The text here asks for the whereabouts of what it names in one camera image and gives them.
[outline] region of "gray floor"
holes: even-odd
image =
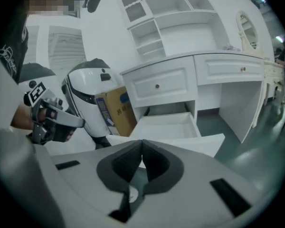
[[[263,107],[258,124],[251,129],[243,144],[218,115],[199,116],[197,126],[202,136],[223,133],[225,140],[215,159],[252,182],[264,195],[277,190],[285,177],[285,105],[280,116],[276,115],[276,102]],[[131,185],[139,193],[148,182],[145,169],[139,169]],[[135,211],[142,201],[131,204]]]

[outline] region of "white drawer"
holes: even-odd
[[[198,85],[263,81],[264,61],[242,55],[204,54],[194,56]]]
[[[123,75],[133,107],[191,101],[197,97],[193,57],[149,65]]]
[[[278,77],[278,78],[285,78],[285,70],[282,67],[276,67],[271,64],[264,64],[264,72],[265,76],[273,76],[273,77]]]
[[[184,139],[201,137],[191,113],[178,113],[142,117],[130,138],[148,139]]]

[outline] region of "white desk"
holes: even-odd
[[[260,105],[264,81],[264,61],[252,55],[233,51],[192,52],[142,64],[122,72],[121,75],[138,121],[130,138],[152,138],[152,140],[173,143],[179,147],[182,147],[181,143],[184,142],[184,138],[189,138],[187,143],[190,142],[193,146],[192,150],[196,150],[194,148],[198,144],[194,145],[194,143],[199,143],[202,139],[203,143],[209,143],[208,146],[215,145],[210,139],[213,139],[213,136],[201,137],[196,126],[199,86],[222,85],[219,115],[243,142]],[[160,107],[162,104],[179,102],[185,104],[189,111],[187,114],[192,119],[191,123],[187,122],[188,118],[185,120],[185,113],[167,114],[160,118],[158,116],[144,117],[148,107],[151,108],[154,105]],[[164,123],[166,125],[190,124],[191,127],[186,125],[186,129],[192,129],[192,133],[176,136],[169,131],[157,132],[161,129],[159,125],[164,126]],[[177,131],[182,127],[181,125],[177,126]],[[109,137],[109,141],[110,138],[114,141],[118,141],[118,138],[122,138],[122,141],[126,140],[123,137],[114,136]],[[207,154],[214,157],[221,144],[222,141],[211,153]]]
[[[281,107],[283,103],[283,99],[285,97],[285,68],[277,63],[270,62],[270,61],[264,61],[264,85],[263,85],[263,91],[261,96],[261,104],[258,107],[255,120],[252,124],[252,127],[256,127],[257,120],[260,115],[262,104],[267,104],[268,100],[268,91],[269,87],[267,85],[271,85],[274,87],[277,87],[277,91],[279,94],[277,94],[277,102],[278,102],[278,108],[277,108],[277,115],[280,115],[281,113]]]

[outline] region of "hand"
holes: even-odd
[[[39,116],[38,116],[38,120],[39,120],[40,122],[43,122],[43,121],[46,119],[46,111],[47,111],[46,108],[40,110]],[[52,112],[52,113],[51,113],[51,118],[54,118],[54,117],[55,117],[55,113]],[[69,133],[69,135],[67,136],[66,141],[69,141],[69,140],[70,140],[70,138],[72,137],[73,133],[74,133],[74,131],[72,130],[72,131]]]

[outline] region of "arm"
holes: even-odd
[[[42,122],[46,119],[46,110],[41,110],[39,120]],[[15,112],[11,126],[15,128],[33,130],[34,123],[31,119],[31,108],[21,103]]]
[[[279,57],[276,60],[276,63],[285,66],[285,50],[279,55]]]
[[[277,59],[277,60],[276,60],[276,63],[278,63],[278,64],[280,64],[280,65],[282,65],[282,66],[285,66],[285,61],[282,61],[282,60],[280,60],[280,59]]]

